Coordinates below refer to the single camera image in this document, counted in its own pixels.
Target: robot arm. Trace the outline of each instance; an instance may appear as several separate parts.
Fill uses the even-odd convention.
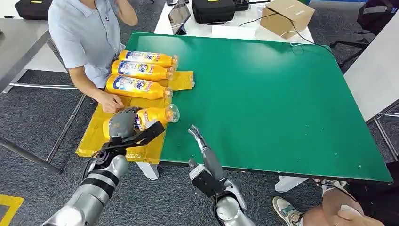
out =
[[[90,165],[87,176],[70,200],[42,226],[92,226],[96,223],[128,169],[126,148],[147,145],[165,131],[157,121],[136,134],[132,122],[136,110],[129,108],[111,118],[110,141],[96,152],[98,154]]]
[[[222,226],[255,226],[244,211],[247,210],[244,197],[238,187],[223,173],[222,166],[215,153],[207,145],[204,137],[194,125],[188,129],[197,141],[202,153],[204,165],[189,160],[190,180],[202,193],[215,199],[215,217]]]

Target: person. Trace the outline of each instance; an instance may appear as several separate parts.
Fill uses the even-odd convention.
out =
[[[322,180],[322,205],[297,211],[287,200],[274,197],[272,204],[277,214],[288,226],[384,226],[380,221],[364,215],[355,198],[343,188],[345,183]]]
[[[127,0],[53,0],[48,11],[51,38],[73,84],[107,113],[124,107],[117,95],[102,90],[112,61],[125,48],[117,17],[127,25],[137,24]]]

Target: yellow bottle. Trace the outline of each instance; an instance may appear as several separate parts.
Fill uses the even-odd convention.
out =
[[[149,63],[159,65],[164,68],[177,68],[178,57],[170,57],[163,53],[149,53],[139,51],[123,50],[119,54],[119,60],[128,60],[140,63]]]
[[[173,67],[163,68],[159,65],[137,63],[127,60],[115,60],[111,68],[112,74],[125,75],[150,81],[171,79],[174,71]]]
[[[122,75],[110,75],[107,80],[107,90],[113,94],[128,97],[140,97],[149,100],[172,97],[173,91],[156,82],[135,79]]]
[[[165,108],[149,107],[137,112],[134,127],[143,131],[156,121],[160,121],[165,127],[168,122],[177,122],[179,118],[179,109],[174,104]]]

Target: green tabletop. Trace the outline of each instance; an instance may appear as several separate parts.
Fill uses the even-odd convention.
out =
[[[191,124],[223,166],[392,181],[335,59],[316,45],[133,33],[128,50],[179,56],[193,90],[174,93],[162,161],[202,162]]]

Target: black case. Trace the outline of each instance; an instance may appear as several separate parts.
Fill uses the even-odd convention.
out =
[[[20,0],[15,4],[15,9],[25,20],[48,20],[51,2],[52,0]]]
[[[193,0],[191,4],[195,20],[199,24],[226,22],[234,17],[233,0]]]

